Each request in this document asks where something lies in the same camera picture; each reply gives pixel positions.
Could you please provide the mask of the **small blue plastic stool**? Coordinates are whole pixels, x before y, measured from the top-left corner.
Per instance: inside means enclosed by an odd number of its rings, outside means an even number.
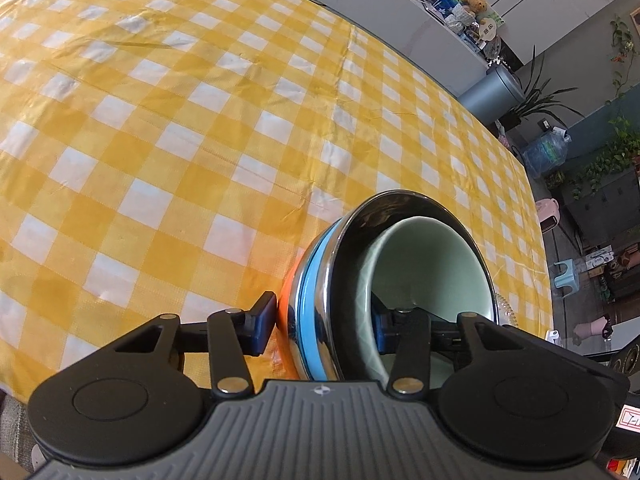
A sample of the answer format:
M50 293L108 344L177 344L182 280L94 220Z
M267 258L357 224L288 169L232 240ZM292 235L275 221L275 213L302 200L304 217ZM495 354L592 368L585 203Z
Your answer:
M579 290L579 272L573 259L566 259L553 263L556 275L553 286L556 289L566 289L566 296Z

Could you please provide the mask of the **green ceramic bowl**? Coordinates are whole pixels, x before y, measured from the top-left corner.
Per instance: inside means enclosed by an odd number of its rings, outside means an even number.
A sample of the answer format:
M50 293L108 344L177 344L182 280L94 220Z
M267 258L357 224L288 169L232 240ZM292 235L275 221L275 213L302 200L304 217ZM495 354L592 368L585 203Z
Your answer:
M461 312L498 318L496 298L482 259L462 235L439 220L400 220L367 246L357 260L352 356L367 379L386 386L395 357L376 348L373 300L394 313L420 308L448 322Z

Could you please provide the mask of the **clear glass plate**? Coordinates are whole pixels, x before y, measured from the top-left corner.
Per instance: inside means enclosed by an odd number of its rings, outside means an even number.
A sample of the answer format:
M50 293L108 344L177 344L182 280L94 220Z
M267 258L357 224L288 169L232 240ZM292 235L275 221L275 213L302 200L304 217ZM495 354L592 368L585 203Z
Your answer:
M495 292L495 300L498 312L496 323L501 326L507 325L518 327L518 319L516 318L512 307L508 303L508 300L498 292Z

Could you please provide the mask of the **white tv cabinet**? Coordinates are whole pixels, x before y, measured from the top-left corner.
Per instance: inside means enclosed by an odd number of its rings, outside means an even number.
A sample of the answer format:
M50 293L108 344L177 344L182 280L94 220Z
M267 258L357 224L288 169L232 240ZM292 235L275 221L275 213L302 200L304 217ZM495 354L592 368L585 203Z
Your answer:
M481 80L486 63L419 0L314 0L377 36L454 96Z

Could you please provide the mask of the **potted green plant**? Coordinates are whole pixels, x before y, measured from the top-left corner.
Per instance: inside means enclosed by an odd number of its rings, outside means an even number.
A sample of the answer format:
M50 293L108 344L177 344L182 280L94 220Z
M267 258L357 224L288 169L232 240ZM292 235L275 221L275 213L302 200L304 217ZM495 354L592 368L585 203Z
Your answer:
M544 74L544 64L546 64L546 54L536 53L536 49L532 51L532 60L529 64L529 78L524 88L521 88L524 96L524 101L506 112L502 117L498 119L502 128L509 131L523 122L527 117L533 115L544 116L555 120L562 127L566 128L567 124L564 120L555 113L556 108L562 108L562 110L568 110L572 114L584 118L585 115L575 107L569 106L564 103L564 94L569 94L577 90L576 87L565 87L555 90L549 89L551 79L542 79Z

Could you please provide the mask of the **yellow checkered tablecloth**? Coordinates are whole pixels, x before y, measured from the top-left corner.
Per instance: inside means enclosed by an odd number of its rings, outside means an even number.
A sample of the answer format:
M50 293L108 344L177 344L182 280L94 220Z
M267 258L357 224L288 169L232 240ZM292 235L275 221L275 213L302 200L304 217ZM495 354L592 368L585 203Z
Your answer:
M359 27L308 0L1 0L2 390L161 313L251 306L391 188L449 209L550 330L523 167Z

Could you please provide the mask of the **grey metal trash bin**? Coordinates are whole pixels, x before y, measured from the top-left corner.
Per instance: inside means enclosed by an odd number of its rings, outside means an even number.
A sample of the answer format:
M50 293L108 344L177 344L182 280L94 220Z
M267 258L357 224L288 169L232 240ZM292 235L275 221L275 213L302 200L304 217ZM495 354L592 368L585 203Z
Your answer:
M520 83L503 64L491 65L485 77L458 99L485 126L493 124L524 100Z

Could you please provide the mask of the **orange steel bowl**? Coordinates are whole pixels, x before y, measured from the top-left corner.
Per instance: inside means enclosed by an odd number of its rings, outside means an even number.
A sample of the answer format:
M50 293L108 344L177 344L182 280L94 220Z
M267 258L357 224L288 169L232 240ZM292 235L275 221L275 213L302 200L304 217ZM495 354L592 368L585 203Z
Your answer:
M277 313L277 343L282 356L284 366L291 369L291 374L295 373L295 365L288 342L288 303L292 292L293 278L299 263L304 255L303 249L299 249L292 266L285 274L285 278L278 296L278 313Z

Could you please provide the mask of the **blue steel bowl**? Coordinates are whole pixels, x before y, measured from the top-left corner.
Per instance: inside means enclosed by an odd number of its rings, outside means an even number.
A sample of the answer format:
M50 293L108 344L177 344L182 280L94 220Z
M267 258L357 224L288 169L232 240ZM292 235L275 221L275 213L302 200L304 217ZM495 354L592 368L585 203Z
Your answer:
M367 198L318 235L295 271L288 303L288 342L297 375L303 379L361 379L347 338L354 331L357 260L377 236L400 220L427 217L445 223L480 248L454 214L436 200L409 190L389 190Z

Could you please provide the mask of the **blue water jug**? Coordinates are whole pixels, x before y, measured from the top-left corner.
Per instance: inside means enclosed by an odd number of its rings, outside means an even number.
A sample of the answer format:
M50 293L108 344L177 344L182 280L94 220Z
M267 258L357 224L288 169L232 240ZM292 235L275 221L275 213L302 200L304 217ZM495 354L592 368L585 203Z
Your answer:
M565 129L552 127L526 146L523 159L528 173L535 179L563 165L572 138Z

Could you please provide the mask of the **pink space heater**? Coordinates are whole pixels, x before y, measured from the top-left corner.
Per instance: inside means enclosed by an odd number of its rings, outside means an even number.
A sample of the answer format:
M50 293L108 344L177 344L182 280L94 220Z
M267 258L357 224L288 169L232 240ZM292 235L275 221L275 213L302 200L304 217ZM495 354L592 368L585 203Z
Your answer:
M560 223L560 206L554 198L543 198L535 203L541 232L547 233Z

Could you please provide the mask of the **brown teddy bear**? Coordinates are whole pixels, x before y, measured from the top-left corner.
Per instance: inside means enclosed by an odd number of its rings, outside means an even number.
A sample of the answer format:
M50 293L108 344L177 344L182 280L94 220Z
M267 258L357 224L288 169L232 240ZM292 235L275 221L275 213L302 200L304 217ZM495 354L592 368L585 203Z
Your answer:
M486 0L460 0L460 2L465 10L475 15L488 10L488 3Z

